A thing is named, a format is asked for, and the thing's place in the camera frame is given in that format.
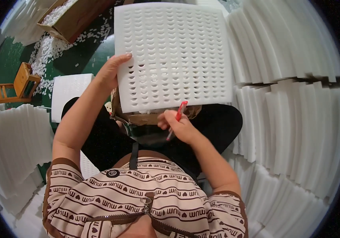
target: red pen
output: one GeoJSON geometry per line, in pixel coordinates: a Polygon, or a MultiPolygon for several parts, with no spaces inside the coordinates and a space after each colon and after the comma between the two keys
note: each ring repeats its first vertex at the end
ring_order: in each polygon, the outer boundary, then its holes
{"type": "MultiPolygon", "coordinates": [[[[184,110],[185,110],[186,107],[187,107],[187,103],[188,103],[187,101],[183,101],[183,102],[181,103],[181,105],[179,106],[177,115],[175,116],[175,119],[176,119],[177,121],[181,120],[182,114],[183,114],[184,110]]],[[[169,141],[172,135],[173,135],[173,129],[170,127],[169,135],[167,136],[166,140],[169,141]]]]}

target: woman's hand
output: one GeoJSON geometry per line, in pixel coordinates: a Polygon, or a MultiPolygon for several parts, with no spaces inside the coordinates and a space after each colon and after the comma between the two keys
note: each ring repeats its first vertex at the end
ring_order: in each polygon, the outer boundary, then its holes
{"type": "Polygon", "coordinates": [[[108,89],[117,88],[117,69],[118,67],[132,58],[132,54],[128,53],[120,56],[112,56],[97,73],[96,78],[106,83],[108,89]]]}
{"type": "Polygon", "coordinates": [[[181,120],[176,120],[177,111],[166,110],[158,116],[158,127],[166,130],[171,127],[174,134],[179,140],[191,145],[196,139],[204,137],[189,121],[185,114],[182,114],[181,120]]]}

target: shirt button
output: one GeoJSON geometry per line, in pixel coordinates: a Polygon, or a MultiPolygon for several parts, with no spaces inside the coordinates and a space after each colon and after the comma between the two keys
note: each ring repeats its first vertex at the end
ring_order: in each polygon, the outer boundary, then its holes
{"type": "Polygon", "coordinates": [[[118,171],[118,170],[109,170],[106,173],[106,176],[109,177],[109,178],[116,178],[118,175],[120,175],[120,171],[118,171]]]}

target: woman's left hand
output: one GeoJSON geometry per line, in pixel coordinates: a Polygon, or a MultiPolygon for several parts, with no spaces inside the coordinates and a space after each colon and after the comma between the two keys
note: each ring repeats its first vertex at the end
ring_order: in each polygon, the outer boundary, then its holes
{"type": "Polygon", "coordinates": [[[132,58],[131,53],[120,56],[112,56],[97,73],[96,78],[106,83],[108,89],[117,88],[117,69],[118,67],[132,58]]]}

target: black strap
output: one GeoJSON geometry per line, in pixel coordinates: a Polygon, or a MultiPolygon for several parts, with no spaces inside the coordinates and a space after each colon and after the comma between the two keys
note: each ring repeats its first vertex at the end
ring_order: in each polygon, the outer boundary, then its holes
{"type": "Polygon", "coordinates": [[[138,162],[138,142],[133,143],[132,155],[129,160],[129,169],[137,169],[138,162]]]}

